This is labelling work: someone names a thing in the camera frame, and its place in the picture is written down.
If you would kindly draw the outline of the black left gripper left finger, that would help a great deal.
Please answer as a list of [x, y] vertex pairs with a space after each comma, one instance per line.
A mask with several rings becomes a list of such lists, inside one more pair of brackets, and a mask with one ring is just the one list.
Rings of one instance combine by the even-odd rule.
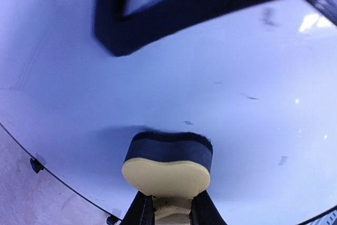
[[154, 207], [150, 195], [138, 192], [130, 205], [121, 225], [153, 225]]

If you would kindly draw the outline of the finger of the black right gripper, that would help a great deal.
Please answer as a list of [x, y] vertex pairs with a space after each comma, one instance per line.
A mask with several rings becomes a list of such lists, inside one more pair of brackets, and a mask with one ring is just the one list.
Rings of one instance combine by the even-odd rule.
[[125, 15], [127, 0], [96, 0], [94, 35], [114, 56], [125, 56], [190, 26], [269, 1], [156, 0]]

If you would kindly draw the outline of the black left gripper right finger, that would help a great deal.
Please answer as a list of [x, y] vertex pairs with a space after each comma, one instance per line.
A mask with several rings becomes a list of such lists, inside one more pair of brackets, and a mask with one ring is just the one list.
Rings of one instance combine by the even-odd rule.
[[191, 225], [226, 225], [207, 191], [199, 193], [192, 200]]

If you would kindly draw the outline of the yellow bone-shaped eraser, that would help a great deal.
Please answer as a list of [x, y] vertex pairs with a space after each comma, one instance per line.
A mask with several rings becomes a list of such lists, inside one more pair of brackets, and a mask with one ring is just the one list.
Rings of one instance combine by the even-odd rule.
[[193, 198], [210, 185], [212, 159], [212, 144], [202, 135], [145, 131], [132, 138], [122, 175], [152, 198], [159, 220], [191, 210]]

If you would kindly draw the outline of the white whiteboard black frame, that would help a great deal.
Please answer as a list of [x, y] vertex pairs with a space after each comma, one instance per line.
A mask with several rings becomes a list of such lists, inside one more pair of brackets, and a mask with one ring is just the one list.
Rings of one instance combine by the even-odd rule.
[[[127, 0], [133, 14], [156, 0]], [[121, 224], [132, 138], [192, 132], [226, 224], [336, 223], [336, 0], [273, 0], [114, 56], [96, 0], [1, 0], [1, 128]]]

